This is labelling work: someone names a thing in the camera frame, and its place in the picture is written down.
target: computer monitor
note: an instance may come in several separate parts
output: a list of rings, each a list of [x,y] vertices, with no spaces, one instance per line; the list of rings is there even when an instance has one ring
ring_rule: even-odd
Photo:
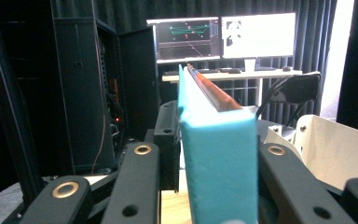
[[[157,63],[220,59],[219,18],[148,20],[154,26]]]
[[[222,17],[222,58],[293,56],[296,13]]]

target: gold screw insert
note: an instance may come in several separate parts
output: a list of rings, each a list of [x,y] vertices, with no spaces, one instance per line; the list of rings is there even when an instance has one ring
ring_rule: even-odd
[[[277,146],[268,147],[267,150],[276,156],[283,156],[286,154],[286,151],[283,148]]]
[[[75,181],[69,181],[57,186],[51,193],[54,198],[66,198],[77,192],[79,184]]]
[[[146,155],[152,151],[152,148],[150,146],[138,146],[133,151],[138,155]]]

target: gray carpet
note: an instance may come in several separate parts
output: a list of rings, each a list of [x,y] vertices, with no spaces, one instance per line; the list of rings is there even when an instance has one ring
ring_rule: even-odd
[[[0,192],[0,223],[22,203],[20,184],[16,183]]]

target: computer mouse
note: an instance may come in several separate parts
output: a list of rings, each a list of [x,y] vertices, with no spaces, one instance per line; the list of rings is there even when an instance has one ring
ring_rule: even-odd
[[[290,72],[292,71],[292,67],[289,67],[289,66],[285,66],[282,68],[283,72]]]
[[[241,69],[240,68],[232,68],[230,70],[228,70],[229,74],[240,74],[241,73]]]

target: white desk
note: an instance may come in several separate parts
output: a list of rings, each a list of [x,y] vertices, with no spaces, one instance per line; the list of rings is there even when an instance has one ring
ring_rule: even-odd
[[[257,71],[257,72],[241,72],[240,74],[229,74],[229,73],[210,73],[203,74],[206,78],[211,81],[225,81],[225,80],[244,80],[244,79],[255,79],[256,90],[255,90],[255,102],[257,106],[261,105],[263,100],[263,78],[278,78],[278,77],[290,77],[295,75],[302,75],[302,71],[291,70],[284,72],[282,69],[274,71]],[[162,76],[162,81],[171,83],[178,83],[179,76]]]

